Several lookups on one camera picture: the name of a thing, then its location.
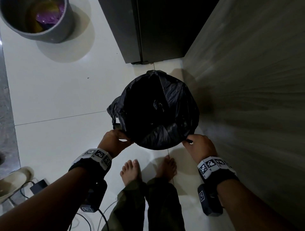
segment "gray bucket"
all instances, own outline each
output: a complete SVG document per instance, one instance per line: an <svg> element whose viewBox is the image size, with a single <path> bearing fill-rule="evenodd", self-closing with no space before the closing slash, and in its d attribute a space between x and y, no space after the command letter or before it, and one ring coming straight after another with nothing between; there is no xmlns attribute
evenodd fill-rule
<svg viewBox="0 0 305 231"><path fill-rule="evenodd" d="M37 0L0 0L0 15L3 21L13 31L22 37L48 43L60 43L72 34L75 21L69 0L62 0L65 4L64 12L59 22L48 30L33 33L26 25L29 9Z"/></svg>

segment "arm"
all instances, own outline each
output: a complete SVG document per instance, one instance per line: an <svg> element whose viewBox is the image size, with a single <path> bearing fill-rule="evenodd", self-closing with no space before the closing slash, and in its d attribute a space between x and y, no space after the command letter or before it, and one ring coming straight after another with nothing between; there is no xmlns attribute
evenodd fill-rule
<svg viewBox="0 0 305 231"><path fill-rule="evenodd" d="M107 132L99 148L112 158L132 142L119 130ZM90 175L77 167L54 183L0 217L0 230L58 230L66 231L73 217L84 202L89 190Z"/></svg>
<svg viewBox="0 0 305 231"><path fill-rule="evenodd" d="M217 156L215 146L207 136L195 134L187 139L192 140L193 144L183 141L183 145L197 164L209 156ZM237 231L296 230L237 180L221 182L217 186L217 193Z"/></svg>

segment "hand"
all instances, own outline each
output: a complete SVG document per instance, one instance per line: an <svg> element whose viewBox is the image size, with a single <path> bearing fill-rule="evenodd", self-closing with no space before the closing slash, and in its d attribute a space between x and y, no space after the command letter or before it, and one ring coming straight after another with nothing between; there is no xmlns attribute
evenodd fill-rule
<svg viewBox="0 0 305 231"><path fill-rule="evenodd" d="M132 145L133 142L119 129L111 130L106 132L102 141L100 142L98 148L101 148L111 155L112 158L118 156L125 148Z"/></svg>
<svg viewBox="0 0 305 231"><path fill-rule="evenodd" d="M216 148L207 136L194 134L187 139L193 141L193 144L187 141L182 141L182 144L197 164L209 156L217 156Z"/></svg>

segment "black cable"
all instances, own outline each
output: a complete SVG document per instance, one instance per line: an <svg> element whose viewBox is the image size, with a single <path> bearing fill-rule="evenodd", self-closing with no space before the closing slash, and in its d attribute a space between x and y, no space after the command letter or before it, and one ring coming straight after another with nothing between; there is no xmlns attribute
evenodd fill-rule
<svg viewBox="0 0 305 231"><path fill-rule="evenodd" d="M19 190L19 191L20 191L20 194L21 194L22 196L24 196L26 199L29 199L29 198L28 198L26 195L24 195L23 192L22 192L21 190L23 189L23 187L24 187L25 184L30 183L30 182L31 182L33 185L35 184L35 183L34 183L33 181L31 181L31 180L30 180L30 181L27 181L26 183L24 183L24 184L20 187L20 190Z"/></svg>
<svg viewBox="0 0 305 231"><path fill-rule="evenodd" d="M82 214L79 214L79 213L76 213L76 214L80 215L81 217L83 217L87 221L87 223L90 227L90 231L91 231L91 225L90 225L89 221Z"/></svg>
<svg viewBox="0 0 305 231"><path fill-rule="evenodd" d="M104 216L104 214L102 213L102 211L101 211L100 209L99 209L99 212L100 212L100 214L103 216L103 218L104 218L104 220L105 220L105 222L106 222L107 230L109 231L109 226L108 226L108 222L107 222L106 217Z"/></svg>
<svg viewBox="0 0 305 231"><path fill-rule="evenodd" d="M110 208L111 205L113 205L113 204L116 203L116 202L117 202L117 201L112 202L112 203L107 207L107 209L105 209L104 213L108 210L108 208ZM100 226L100 224L101 224L102 218L103 218L103 216L101 216L101 219L99 220L99 226Z"/></svg>

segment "white tile floor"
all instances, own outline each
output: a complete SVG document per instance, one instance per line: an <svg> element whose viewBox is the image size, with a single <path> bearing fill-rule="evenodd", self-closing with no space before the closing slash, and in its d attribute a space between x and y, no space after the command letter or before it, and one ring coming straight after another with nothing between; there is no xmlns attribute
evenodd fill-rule
<svg viewBox="0 0 305 231"><path fill-rule="evenodd" d="M94 0L71 0L80 19L76 32L62 44L27 40L10 30L2 20L0 29L12 101L21 166L29 166L35 178L54 182L72 161L88 148L98 145L112 129L106 108L135 77L154 69L153 64L125 64L103 11ZM181 59L154 63L182 80ZM224 230L220 221L207 218L201 209L196 165L181 145L169 150L178 165L174 184L178 190L186 230ZM138 159L147 181L168 150L153 151L136 144L114 159L105 177L108 189L101 204L104 211L123 188L119 172L129 159ZM94 230L100 215L85 214ZM76 215L73 231L89 230ZM145 220L144 230L148 230Z"/></svg>

